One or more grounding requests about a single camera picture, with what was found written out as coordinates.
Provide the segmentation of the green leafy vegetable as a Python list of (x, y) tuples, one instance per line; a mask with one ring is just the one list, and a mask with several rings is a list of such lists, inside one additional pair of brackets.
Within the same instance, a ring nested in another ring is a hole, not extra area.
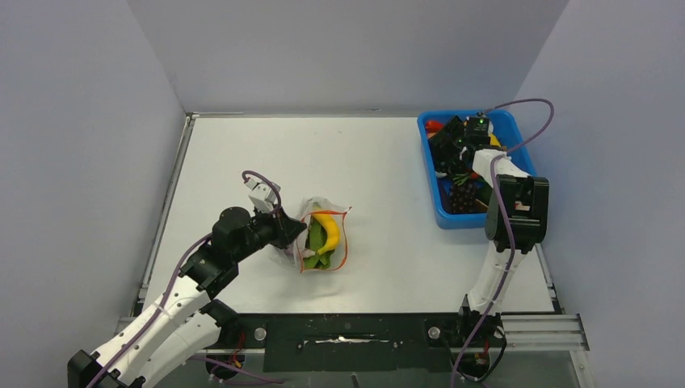
[(313, 255), (304, 258), (305, 269), (329, 269), (330, 257), (334, 251), (319, 253), (327, 242), (328, 234), (322, 224), (315, 217), (311, 217), (309, 235), (305, 242), (305, 248), (312, 251)]

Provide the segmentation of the clear zip bag orange zipper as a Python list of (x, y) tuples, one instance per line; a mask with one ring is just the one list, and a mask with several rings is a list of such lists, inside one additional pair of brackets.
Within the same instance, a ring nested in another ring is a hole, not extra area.
[(324, 197), (304, 199), (296, 219), (305, 223), (305, 231), (286, 248), (273, 248), (268, 258), (299, 273), (339, 270), (349, 253), (345, 221), (350, 211)]

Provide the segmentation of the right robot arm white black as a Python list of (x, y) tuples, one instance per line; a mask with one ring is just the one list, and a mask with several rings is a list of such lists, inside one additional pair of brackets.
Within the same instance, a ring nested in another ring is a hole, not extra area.
[(466, 293), (456, 338), (473, 345), (498, 329), (502, 302), (520, 263), (544, 240), (548, 224), (549, 181), (518, 167), (511, 152), (494, 143), (491, 119), (483, 113), (451, 115), (434, 126), (426, 122), (427, 150), (436, 179), (450, 179), (442, 195), (448, 208), (475, 211), (479, 190), (488, 187), (485, 211), (488, 250), (473, 287)]

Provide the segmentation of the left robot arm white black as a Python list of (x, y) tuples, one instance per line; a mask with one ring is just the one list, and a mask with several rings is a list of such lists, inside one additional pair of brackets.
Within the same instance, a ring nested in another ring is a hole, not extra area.
[(239, 273), (239, 263), (271, 245), (285, 248), (307, 225), (283, 210), (251, 214), (225, 209), (210, 234), (195, 242), (166, 289), (125, 329), (67, 364), (70, 387), (154, 387), (198, 351), (237, 326), (237, 313), (217, 295)]

